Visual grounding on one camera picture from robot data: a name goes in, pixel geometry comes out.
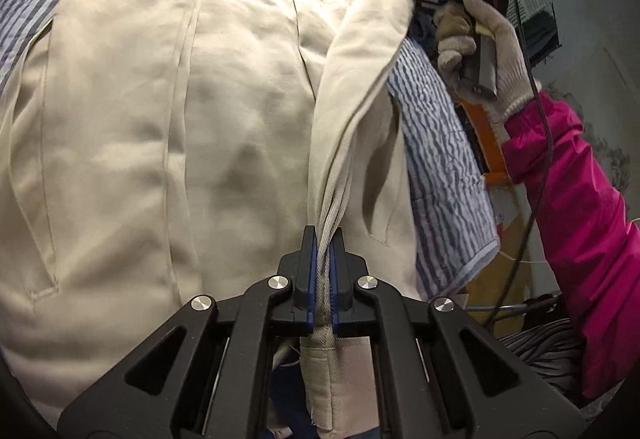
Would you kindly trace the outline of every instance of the beige knit glove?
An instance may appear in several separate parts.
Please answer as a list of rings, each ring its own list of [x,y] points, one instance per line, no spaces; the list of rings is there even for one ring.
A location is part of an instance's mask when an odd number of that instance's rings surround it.
[[[533,98],[515,29],[486,2],[463,1],[464,8],[452,2],[440,8],[434,15],[434,22],[438,27],[438,68],[455,95],[465,101],[482,104],[490,122],[505,122]],[[495,36],[498,99],[494,102],[482,101],[478,95],[458,86],[458,73],[463,57],[476,51],[476,43],[471,36],[473,28],[470,16],[484,24]]]

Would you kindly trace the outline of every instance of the beige fabric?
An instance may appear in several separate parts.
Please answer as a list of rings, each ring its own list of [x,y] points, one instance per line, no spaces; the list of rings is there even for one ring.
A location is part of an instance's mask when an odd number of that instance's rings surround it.
[[[0,343],[52,422],[193,295],[341,225],[418,297],[399,111],[412,0],[62,0],[0,124]],[[325,437],[378,422],[366,340],[303,343]]]

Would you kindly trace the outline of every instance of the person's arm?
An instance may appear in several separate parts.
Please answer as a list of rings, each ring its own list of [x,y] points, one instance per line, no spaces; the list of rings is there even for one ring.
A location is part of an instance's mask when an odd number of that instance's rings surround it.
[[[545,256],[564,294],[572,324],[586,339],[582,393],[597,397],[622,380],[640,356],[640,231],[627,223],[625,201],[581,138],[577,115],[542,94],[554,138],[537,222]],[[515,183],[537,195],[546,139],[530,102],[505,123],[502,146]]]

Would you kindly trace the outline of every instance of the gloved hand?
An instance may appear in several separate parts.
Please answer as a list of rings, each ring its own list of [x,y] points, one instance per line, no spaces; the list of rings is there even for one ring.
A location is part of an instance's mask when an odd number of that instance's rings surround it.
[[[484,106],[489,121],[505,122],[533,98],[527,67],[511,23],[482,0],[463,0],[464,8],[450,2],[436,11],[438,27],[438,68],[447,86],[460,99]],[[494,34],[497,49],[497,101],[482,101],[478,95],[458,86],[458,73],[464,56],[476,51],[471,35],[471,17],[484,24]]]

